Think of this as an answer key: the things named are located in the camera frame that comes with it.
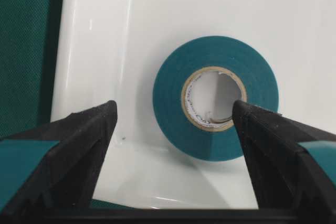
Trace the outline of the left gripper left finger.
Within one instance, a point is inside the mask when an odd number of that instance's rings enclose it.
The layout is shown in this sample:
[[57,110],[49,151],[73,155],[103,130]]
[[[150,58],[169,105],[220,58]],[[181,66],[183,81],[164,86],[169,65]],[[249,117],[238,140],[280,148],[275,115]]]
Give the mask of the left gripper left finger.
[[1,223],[88,208],[117,119],[117,104],[108,101],[2,137]]

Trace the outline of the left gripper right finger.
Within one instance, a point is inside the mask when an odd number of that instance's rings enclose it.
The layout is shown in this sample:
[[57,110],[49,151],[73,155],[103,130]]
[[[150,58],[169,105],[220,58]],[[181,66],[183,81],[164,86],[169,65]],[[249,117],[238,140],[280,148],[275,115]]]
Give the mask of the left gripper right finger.
[[335,223],[335,135],[244,101],[232,118],[258,204],[243,223]]

